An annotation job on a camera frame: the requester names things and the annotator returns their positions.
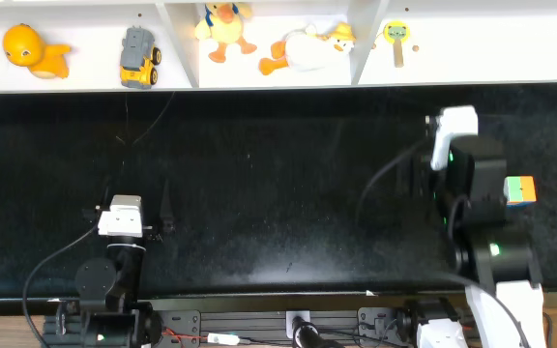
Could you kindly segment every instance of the yellow hat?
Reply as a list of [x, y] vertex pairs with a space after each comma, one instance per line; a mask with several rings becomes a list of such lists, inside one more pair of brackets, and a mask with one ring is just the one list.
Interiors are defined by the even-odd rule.
[[356, 38], [352, 34], [352, 27], [347, 23], [339, 23], [337, 29], [329, 35], [331, 38], [346, 40], [346, 41], [356, 41]]

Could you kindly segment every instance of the white duck plush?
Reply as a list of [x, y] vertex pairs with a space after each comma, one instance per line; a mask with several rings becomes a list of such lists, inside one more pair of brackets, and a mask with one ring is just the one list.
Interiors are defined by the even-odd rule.
[[272, 45], [272, 58], [259, 62], [264, 75], [281, 68], [298, 72], [322, 69], [343, 60], [354, 48], [356, 38], [347, 23], [340, 23], [328, 36], [318, 35], [314, 25], [289, 33], [284, 41]]

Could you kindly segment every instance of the toy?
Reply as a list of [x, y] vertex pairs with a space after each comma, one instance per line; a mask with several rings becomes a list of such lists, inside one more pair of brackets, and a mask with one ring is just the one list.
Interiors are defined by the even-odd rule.
[[393, 44], [393, 53], [395, 56], [395, 68], [403, 68], [403, 46], [407, 38], [410, 36], [410, 28], [407, 24], [400, 21], [393, 21], [386, 24], [384, 27], [384, 32], [380, 34], [377, 39], [375, 39], [375, 45], [377, 46], [377, 41], [384, 36], [387, 42]]
[[264, 75], [281, 68], [291, 68], [298, 72], [322, 69], [333, 65], [349, 55], [356, 38], [347, 23], [340, 23], [328, 36], [318, 35], [314, 25], [287, 35], [284, 41], [272, 45], [272, 59], [259, 62], [259, 70]]
[[148, 30], [128, 28], [122, 40], [120, 77], [122, 85], [138, 89], [150, 89], [159, 80], [155, 66], [161, 63], [162, 53], [154, 45], [154, 35]]
[[36, 77], [68, 77], [64, 54], [69, 53], [71, 47], [67, 44], [46, 44], [27, 24], [10, 28], [4, 35], [3, 46], [12, 64], [27, 67]]
[[217, 63], [224, 63], [227, 46], [238, 44], [242, 54], [251, 54], [257, 46], [247, 41], [242, 36], [244, 23], [240, 18], [250, 18], [252, 10], [249, 5], [242, 3], [207, 3], [205, 4], [205, 17], [201, 19], [194, 29], [194, 35], [199, 40], [210, 37], [219, 43], [219, 48], [209, 54], [210, 59]]

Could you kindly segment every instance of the toy truck wheel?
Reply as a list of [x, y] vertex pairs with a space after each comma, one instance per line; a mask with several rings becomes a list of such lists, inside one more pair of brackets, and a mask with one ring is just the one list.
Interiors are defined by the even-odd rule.
[[152, 71], [150, 72], [150, 83], [155, 85], [156, 82], [159, 81], [159, 72], [156, 71], [156, 69], [152, 68]]
[[154, 63], [154, 65], [158, 65], [161, 61], [162, 53], [157, 47], [154, 47], [154, 50], [152, 51], [152, 63]]

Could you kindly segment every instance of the blue vest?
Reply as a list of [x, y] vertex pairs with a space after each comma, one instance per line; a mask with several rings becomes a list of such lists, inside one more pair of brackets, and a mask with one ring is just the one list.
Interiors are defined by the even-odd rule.
[[[238, 7], [236, 6], [236, 4], [233, 4], [233, 13], [234, 14], [238, 14], [240, 12], [240, 10], [238, 10]], [[210, 9], [208, 9], [208, 5], [205, 6], [205, 22], [208, 23], [209, 27], [213, 27], [214, 23], [212, 22], [212, 19], [210, 19], [210, 15], [212, 15], [212, 13], [210, 12]]]

